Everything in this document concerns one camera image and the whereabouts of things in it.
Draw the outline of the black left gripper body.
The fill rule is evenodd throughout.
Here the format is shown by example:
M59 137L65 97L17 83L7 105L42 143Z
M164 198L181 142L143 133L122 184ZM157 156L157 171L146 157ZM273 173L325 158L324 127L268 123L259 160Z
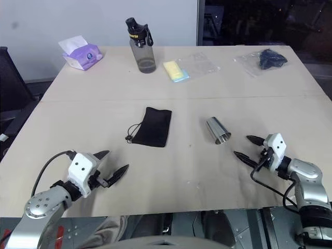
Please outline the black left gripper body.
M90 189L96 189L98 187L108 188L107 180L100 178L101 172L96 170L93 175L89 176L88 186Z

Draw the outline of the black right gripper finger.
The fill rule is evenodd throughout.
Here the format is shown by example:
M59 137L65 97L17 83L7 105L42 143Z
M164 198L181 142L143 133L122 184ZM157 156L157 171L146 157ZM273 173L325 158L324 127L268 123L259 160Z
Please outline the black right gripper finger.
M247 135L246 138L252 142L253 144L257 145L257 146L263 146L264 145L264 141L265 139L263 139L262 137L258 137L255 135Z
M253 161L252 159L249 158L249 156L238 152L238 151L233 151L233 153L235 154L235 156L242 161L243 163L245 163L246 165L248 165L251 168L255 168L257 167L258 163Z

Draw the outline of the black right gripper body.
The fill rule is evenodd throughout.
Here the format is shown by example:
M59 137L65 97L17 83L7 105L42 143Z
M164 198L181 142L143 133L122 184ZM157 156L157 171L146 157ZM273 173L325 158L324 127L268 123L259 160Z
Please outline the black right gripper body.
M268 147L268 149L264 149L261 152L261 159L258 163L258 169L260 170L261 168L266 168L270 169L273 163L273 155L274 151L272 147Z

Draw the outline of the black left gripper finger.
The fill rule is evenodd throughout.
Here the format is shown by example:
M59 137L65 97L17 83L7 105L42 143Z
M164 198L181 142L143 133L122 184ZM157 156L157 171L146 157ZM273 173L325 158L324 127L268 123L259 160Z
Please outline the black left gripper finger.
M119 168L118 170L116 170L113 175L111 176L111 178L106 180L106 187L110 187L113 184L117 183L127 172L129 168L129 165L124 165L121 168Z
M98 153L93 154L99 161L102 161L108 154L110 153L109 150L103 150Z

